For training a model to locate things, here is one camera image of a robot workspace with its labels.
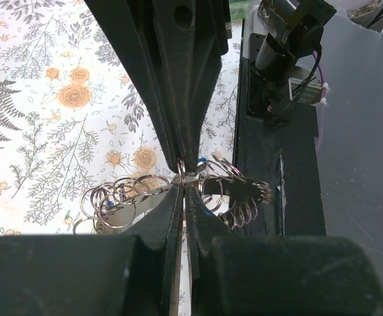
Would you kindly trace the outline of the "blue-capped key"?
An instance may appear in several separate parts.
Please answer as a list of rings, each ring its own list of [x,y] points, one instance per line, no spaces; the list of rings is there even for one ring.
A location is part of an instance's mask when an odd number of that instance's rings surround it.
[[[197,160],[196,174],[203,172],[207,168],[207,159],[201,157]]]

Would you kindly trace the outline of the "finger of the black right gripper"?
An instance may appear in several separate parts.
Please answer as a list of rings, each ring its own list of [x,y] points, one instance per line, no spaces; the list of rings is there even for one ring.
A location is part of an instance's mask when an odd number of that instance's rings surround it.
[[[163,49],[157,39],[157,9],[162,1],[86,1],[144,102],[165,161],[178,170],[178,114],[170,99]]]
[[[154,1],[158,102],[150,116],[165,161],[195,171],[203,125],[231,32],[227,1]]]

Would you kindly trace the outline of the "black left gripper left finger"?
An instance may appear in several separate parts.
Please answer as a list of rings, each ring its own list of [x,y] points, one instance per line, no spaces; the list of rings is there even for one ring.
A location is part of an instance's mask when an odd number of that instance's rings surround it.
[[[0,236],[0,315],[177,315],[182,187],[121,234]]]

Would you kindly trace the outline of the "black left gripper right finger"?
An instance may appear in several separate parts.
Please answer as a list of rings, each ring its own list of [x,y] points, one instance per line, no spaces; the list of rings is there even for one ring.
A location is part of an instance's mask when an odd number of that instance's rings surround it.
[[[383,315],[361,247],[336,237],[245,237],[186,190],[193,315]]]

